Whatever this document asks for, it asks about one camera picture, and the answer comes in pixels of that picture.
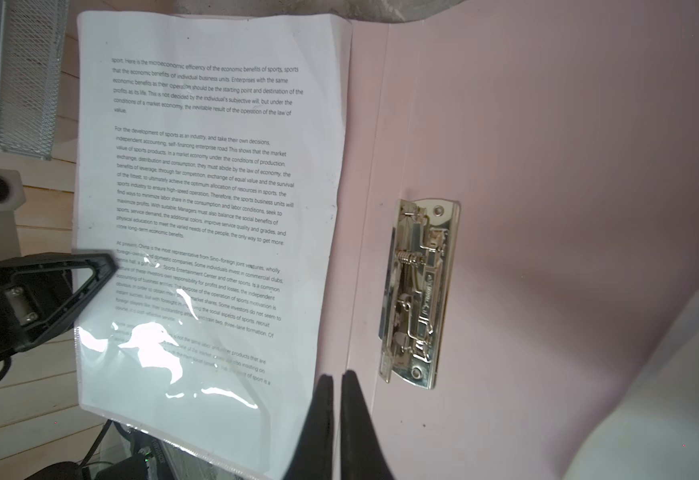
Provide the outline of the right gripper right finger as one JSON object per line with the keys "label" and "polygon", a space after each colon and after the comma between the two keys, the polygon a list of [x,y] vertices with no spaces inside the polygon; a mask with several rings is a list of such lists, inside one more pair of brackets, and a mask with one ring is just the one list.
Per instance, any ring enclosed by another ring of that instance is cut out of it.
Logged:
{"label": "right gripper right finger", "polygon": [[341,381],[340,472],[343,480],[393,480],[353,370]]}

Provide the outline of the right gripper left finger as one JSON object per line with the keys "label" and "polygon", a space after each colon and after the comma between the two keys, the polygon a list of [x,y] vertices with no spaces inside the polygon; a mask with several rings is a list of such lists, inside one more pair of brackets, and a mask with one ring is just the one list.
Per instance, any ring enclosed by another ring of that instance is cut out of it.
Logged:
{"label": "right gripper left finger", "polygon": [[303,428],[284,480],[332,478],[333,380],[321,375],[304,420]]}

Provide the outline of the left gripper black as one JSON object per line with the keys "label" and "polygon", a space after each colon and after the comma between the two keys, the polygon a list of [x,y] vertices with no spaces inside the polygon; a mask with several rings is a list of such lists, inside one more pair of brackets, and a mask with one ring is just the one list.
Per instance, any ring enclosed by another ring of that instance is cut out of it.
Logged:
{"label": "left gripper black", "polygon": [[108,253],[45,253],[0,262],[0,361],[69,330],[117,272]]}

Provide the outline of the printed paper sheet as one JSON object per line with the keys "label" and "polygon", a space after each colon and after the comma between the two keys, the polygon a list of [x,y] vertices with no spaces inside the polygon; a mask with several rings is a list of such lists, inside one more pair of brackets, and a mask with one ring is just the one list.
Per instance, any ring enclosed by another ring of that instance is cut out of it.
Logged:
{"label": "printed paper sheet", "polygon": [[73,247],[118,266],[76,324],[79,403],[279,479],[313,392],[351,24],[87,11],[77,31]]}

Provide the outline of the pink file folder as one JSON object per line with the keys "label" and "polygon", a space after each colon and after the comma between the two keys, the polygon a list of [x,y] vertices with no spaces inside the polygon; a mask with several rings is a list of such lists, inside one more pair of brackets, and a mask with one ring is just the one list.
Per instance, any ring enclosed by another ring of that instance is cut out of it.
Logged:
{"label": "pink file folder", "polygon": [[[557,479],[699,290],[699,1],[355,21],[320,371],[397,479]],[[401,199],[461,206],[435,388],[379,376]]]}

